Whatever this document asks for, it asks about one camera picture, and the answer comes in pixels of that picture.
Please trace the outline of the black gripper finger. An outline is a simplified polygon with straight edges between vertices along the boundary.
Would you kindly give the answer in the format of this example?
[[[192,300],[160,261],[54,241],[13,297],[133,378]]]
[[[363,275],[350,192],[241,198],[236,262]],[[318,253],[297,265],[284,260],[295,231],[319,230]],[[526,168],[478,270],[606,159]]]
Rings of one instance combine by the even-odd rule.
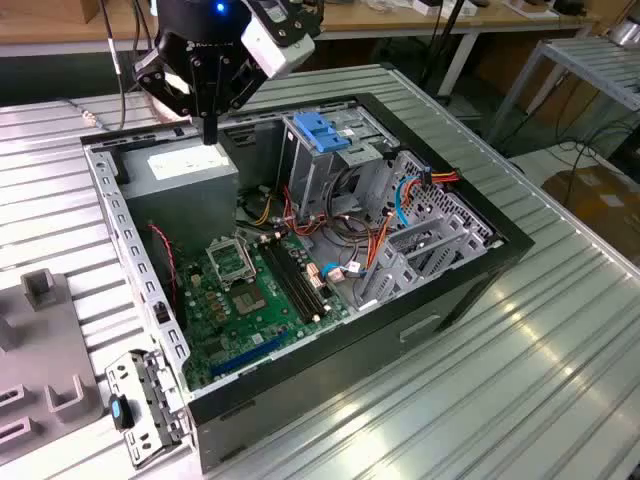
[[[139,86],[176,115],[188,116],[198,130],[202,142],[210,144],[210,95],[206,85],[197,82],[197,68],[191,66],[191,83],[184,93],[167,80],[165,63],[157,49],[134,65]]]
[[[212,88],[209,100],[209,144],[218,141],[218,120],[229,111],[242,107],[267,76],[250,55],[219,55],[213,59]]]

